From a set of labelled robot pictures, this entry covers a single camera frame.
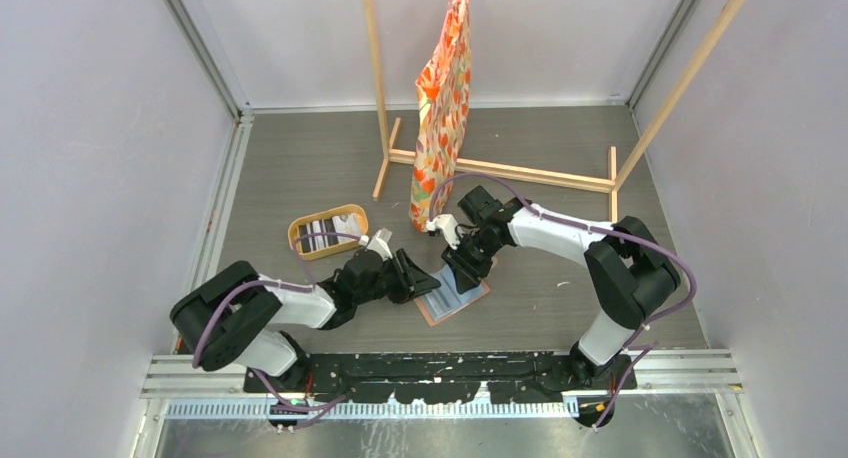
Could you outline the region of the pink blue card holder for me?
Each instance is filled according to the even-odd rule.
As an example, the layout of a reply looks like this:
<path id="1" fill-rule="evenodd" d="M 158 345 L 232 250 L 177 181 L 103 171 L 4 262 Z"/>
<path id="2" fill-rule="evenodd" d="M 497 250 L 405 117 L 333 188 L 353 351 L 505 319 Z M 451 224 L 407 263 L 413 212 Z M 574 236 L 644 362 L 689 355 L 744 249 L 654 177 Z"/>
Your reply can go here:
<path id="1" fill-rule="evenodd" d="M 481 282 L 479 286 L 459 293 L 455 277 L 448 265 L 444 265 L 433 274 L 433 277 L 440 283 L 440 287 L 414 300 L 423 318 L 431 327 L 454 316 L 490 292 L 488 284 Z"/>

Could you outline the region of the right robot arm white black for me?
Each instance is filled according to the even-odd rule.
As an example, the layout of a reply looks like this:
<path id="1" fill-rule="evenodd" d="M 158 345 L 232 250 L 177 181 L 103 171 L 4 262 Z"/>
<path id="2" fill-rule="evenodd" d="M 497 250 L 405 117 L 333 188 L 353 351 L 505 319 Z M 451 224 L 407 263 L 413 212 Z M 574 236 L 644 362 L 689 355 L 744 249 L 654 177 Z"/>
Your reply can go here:
<path id="1" fill-rule="evenodd" d="M 612 362 L 634 333 L 681 285 L 671 259 L 635 217 L 617 223 L 581 220 L 518 197 L 503 203 L 482 186 L 468 192 L 459 207 L 468 226 L 451 214 L 425 225 L 428 233 L 445 238 L 442 258 L 459 293 L 482 283 L 504 247 L 542 250 L 588 271 L 600 311 L 566 360 L 584 388 L 596 388 L 610 376 Z"/>

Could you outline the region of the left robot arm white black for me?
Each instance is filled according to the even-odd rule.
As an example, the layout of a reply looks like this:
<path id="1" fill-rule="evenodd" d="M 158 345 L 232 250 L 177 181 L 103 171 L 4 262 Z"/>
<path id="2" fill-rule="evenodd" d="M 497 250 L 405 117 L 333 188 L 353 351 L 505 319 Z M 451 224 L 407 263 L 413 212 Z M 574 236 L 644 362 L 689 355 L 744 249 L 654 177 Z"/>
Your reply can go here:
<path id="1" fill-rule="evenodd" d="M 389 256 L 361 249 L 309 286 L 274 280 L 241 260 L 180 299 L 169 318 L 193 354 L 193 367 L 212 372 L 239 364 L 293 392 L 305 383 L 309 359 L 283 326 L 332 330 L 366 303 L 404 304 L 440 286 L 403 249 Z"/>

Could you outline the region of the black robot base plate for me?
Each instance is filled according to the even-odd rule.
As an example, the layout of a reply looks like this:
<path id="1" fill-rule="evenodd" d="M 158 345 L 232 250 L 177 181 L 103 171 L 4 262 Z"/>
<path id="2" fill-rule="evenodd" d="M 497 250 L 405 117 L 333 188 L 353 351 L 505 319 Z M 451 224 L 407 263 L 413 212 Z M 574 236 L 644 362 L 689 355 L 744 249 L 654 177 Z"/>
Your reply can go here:
<path id="1" fill-rule="evenodd" d="M 572 373 L 569 355 L 553 352 L 465 353 L 325 353 L 313 354 L 283 378 L 268 382 L 280 393 L 306 395 L 322 402 L 344 396 L 353 403 L 468 403 L 483 388 L 493 404 L 552 403 L 567 391 L 605 395 L 623 383 L 634 390 L 634 376 L 625 377 L 631 363 L 618 356 L 600 376 Z"/>

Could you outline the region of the white VIP card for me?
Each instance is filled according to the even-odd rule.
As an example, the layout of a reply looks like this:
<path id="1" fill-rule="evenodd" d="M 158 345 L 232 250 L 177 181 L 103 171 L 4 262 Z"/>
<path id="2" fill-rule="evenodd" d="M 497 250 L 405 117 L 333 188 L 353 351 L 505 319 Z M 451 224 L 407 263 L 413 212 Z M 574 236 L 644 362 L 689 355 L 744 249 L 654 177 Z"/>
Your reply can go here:
<path id="1" fill-rule="evenodd" d="M 358 215 L 355 213 L 336 215 L 332 221 L 335 232 L 341 234 L 340 240 L 358 240 L 362 235 Z"/>

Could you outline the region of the yellow oval card tray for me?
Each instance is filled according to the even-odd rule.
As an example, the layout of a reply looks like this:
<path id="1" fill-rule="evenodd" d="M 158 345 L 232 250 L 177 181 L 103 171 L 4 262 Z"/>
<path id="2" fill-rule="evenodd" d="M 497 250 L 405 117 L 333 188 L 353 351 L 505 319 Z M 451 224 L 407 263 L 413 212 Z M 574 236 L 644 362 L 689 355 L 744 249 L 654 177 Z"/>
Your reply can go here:
<path id="1" fill-rule="evenodd" d="M 289 246 L 305 261 L 352 250 L 368 233 L 365 210 L 347 204 L 295 219 L 288 228 Z"/>

